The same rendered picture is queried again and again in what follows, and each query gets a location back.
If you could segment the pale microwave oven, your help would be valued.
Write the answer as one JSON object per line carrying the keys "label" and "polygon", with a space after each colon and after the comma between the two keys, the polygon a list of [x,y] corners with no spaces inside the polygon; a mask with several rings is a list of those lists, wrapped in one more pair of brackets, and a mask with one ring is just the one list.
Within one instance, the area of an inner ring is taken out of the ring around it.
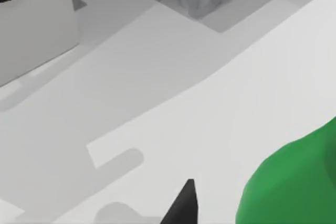
{"label": "pale microwave oven", "polygon": [[78,43],[72,0],[0,0],[0,87]]}

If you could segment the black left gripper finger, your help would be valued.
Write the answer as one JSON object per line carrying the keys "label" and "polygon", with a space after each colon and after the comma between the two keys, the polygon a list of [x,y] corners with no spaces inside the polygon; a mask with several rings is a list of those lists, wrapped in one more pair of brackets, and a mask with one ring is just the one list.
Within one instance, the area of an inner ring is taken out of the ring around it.
{"label": "black left gripper finger", "polygon": [[195,180],[188,179],[160,224],[198,224]]}

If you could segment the green bottle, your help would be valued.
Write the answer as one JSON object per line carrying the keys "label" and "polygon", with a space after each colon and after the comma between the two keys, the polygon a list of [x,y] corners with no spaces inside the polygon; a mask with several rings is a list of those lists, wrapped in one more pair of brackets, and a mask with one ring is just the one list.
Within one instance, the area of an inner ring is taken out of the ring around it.
{"label": "green bottle", "polygon": [[336,116],[258,166],[235,224],[336,224]]}

